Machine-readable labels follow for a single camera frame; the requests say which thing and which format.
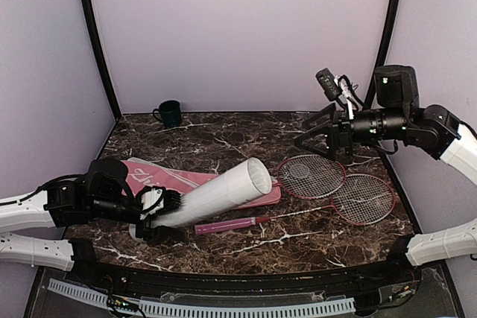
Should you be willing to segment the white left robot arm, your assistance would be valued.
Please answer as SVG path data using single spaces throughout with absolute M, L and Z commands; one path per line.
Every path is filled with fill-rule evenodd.
M 154 219 L 181 206 L 179 192 L 145 186 L 134 194 L 128 168 L 117 159 L 96 159 L 85 174 L 52 179 L 24 196 L 1 201 L 1 260 L 76 273 L 89 285 L 105 279 L 92 242 L 87 239 L 41 240 L 17 235 L 32 228 L 64 228 L 97 219 L 133 224 L 136 236 L 152 241 L 173 230 Z

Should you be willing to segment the dark green mug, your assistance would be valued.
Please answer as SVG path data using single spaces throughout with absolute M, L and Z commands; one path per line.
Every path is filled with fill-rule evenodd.
M 179 127 L 182 124 L 180 102 L 167 100 L 153 109 L 152 116 L 161 122 L 166 129 Z

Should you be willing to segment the pink racket bag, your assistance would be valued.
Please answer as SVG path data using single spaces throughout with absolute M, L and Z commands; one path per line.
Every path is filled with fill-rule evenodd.
M 268 170 L 255 158 L 221 175 L 166 168 L 137 158 L 124 163 L 133 193 L 145 186 L 163 186 L 184 194 L 183 202 L 199 209 L 226 212 L 277 204 L 281 199 L 280 189 L 273 186 Z

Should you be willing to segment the red racket pink grip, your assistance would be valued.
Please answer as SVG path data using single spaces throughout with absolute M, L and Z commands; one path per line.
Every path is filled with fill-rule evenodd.
M 290 176 L 290 166 L 297 163 L 309 166 L 308 178 L 295 179 Z M 335 193 L 345 183 L 345 180 L 346 171 L 343 165 L 317 154 L 308 154 L 286 159 L 278 167 L 277 183 L 274 186 L 279 186 L 294 197 L 314 200 Z
M 339 217 L 356 226 L 367 226 L 384 220 L 395 208 L 396 196 L 383 179 L 369 174 L 350 174 L 345 183 L 330 198 L 329 203 L 274 217 L 245 217 L 208 224 L 196 225 L 196 235 L 244 229 L 301 214 L 311 214 L 324 209 L 333 209 Z

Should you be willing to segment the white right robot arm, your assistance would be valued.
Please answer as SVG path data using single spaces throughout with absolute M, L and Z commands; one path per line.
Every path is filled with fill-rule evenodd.
M 379 108 L 363 105 L 358 112 L 340 100 L 348 82 L 346 76 L 335 77 L 329 69 L 322 69 L 316 79 L 331 104 L 303 122 L 305 133 L 295 138 L 296 147 L 333 160 L 340 149 L 351 156 L 354 144 L 401 141 L 476 182 L 475 130 L 441 105 L 420 107 L 412 67 L 375 68 L 373 84 Z M 397 238 L 380 268 L 380 276 L 388 284 L 395 284 L 412 267 L 465 255 L 476 256 L 475 220 L 438 232 Z

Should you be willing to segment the red racket pink grip upper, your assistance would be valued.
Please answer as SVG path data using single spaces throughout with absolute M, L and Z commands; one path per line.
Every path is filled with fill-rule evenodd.
M 290 166 L 297 163 L 309 166 L 308 178 L 295 179 L 290 176 Z M 317 154 L 308 154 L 286 159 L 278 167 L 277 183 L 274 186 L 279 186 L 294 197 L 314 200 L 335 193 L 345 183 L 345 180 L 346 171 L 343 165 Z

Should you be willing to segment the left black frame post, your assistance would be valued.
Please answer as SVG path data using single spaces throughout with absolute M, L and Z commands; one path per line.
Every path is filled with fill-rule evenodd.
M 101 44 L 98 26 L 95 19 L 92 0 L 80 0 L 83 8 L 83 16 L 86 23 L 86 29 L 89 35 L 89 41 L 92 46 L 98 73 L 107 96 L 107 101 L 110 106 L 114 119 L 117 121 L 122 117 L 119 102 L 116 97 L 113 82 L 107 67 L 106 58 L 104 56 L 103 47 Z

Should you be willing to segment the black frame post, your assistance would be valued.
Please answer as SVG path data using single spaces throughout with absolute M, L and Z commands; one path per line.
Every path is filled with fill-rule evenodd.
M 98 26 L 95 19 L 92 0 L 80 0 L 83 8 L 83 16 L 86 23 L 86 29 L 89 35 L 89 41 L 92 46 L 98 73 L 107 96 L 107 101 L 110 106 L 114 119 L 117 121 L 122 117 L 119 102 L 116 97 L 113 82 L 107 67 L 106 58 L 104 56 L 103 47 L 101 44 Z
M 391 37 L 394 32 L 394 25 L 397 17 L 398 7 L 399 0 L 388 0 L 385 22 L 383 25 L 381 40 L 379 43 L 374 68 L 383 66 L 387 59 L 388 50 L 391 44 Z

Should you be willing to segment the right black frame post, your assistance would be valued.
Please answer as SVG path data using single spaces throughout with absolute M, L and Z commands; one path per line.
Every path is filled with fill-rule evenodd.
M 388 0 L 385 22 L 383 25 L 381 40 L 379 43 L 374 68 L 383 66 L 387 59 L 388 50 L 391 44 L 391 37 L 394 32 L 394 25 L 397 17 L 398 7 L 399 0 Z

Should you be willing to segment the red racket pink grip lower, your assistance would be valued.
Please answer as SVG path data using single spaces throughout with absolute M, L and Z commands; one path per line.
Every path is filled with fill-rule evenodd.
M 356 226 L 367 226 L 384 220 L 395 208 L 396 196 L 383 179 L 369 174 L 350 174 L 345 183 L 330 198 L 329 203 L 274 217 L 245 217 L 208 224 L 196 225 L 196 235 L 244 229 L 301 214 L 311 214 L 324 209 L 333 209 L 339 217 Z

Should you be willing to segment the white shuttlecock tube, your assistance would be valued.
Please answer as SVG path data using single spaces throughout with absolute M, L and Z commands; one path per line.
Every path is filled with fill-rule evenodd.
M 134 161 L 124 162 L 133 193 L 145 186 L 161 186 L 181 194 L 181 205 L 152 220 L 151 226 L 179 229 L 237 209 L 272 192 L 265 165 L 250 158 L 221 175 L 179 171 Z

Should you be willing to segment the clear plastic tube cap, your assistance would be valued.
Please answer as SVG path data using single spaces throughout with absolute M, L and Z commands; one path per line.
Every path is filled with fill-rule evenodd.
M 305 179 L 309 177 L 310 169 L 308 165 L 297 163 L 290 166 L 289 173 L 295 179 Z

